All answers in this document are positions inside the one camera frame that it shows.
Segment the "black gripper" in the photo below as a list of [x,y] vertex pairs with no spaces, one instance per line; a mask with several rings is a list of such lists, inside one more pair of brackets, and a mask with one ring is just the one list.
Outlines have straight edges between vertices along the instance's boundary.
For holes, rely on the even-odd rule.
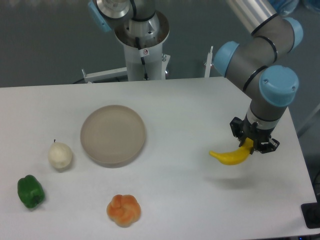
[[271,138],[274,121],[262,120],[253,113],[247,113],[244,120],[234,117],[229,125],[233,136],[239,141],[239,147],[243,146],[247,138],[253,140],[250,154],[254,152],[271,153],[276,151],[280,145],[279,141]]

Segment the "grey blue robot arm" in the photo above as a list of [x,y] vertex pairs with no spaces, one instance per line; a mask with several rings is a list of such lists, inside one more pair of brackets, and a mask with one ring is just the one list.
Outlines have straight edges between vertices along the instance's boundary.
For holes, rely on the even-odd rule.
[[[233,136],[241,143],[252,140],[251,151],[270,153],[279,146],[272,131],[299,87],[295,72],[276,61],[300,44],[303,29],[297,20],[280,17],[266,0],[230,0],[228,5],[252,41],[225,43],[209,64],[251,99],[245,118],[230,122]],[[91,0],[88,10],[101,30],[114,31],[123,45],[130,81],[165,78],[162,45],[170,28],[153,0]]]

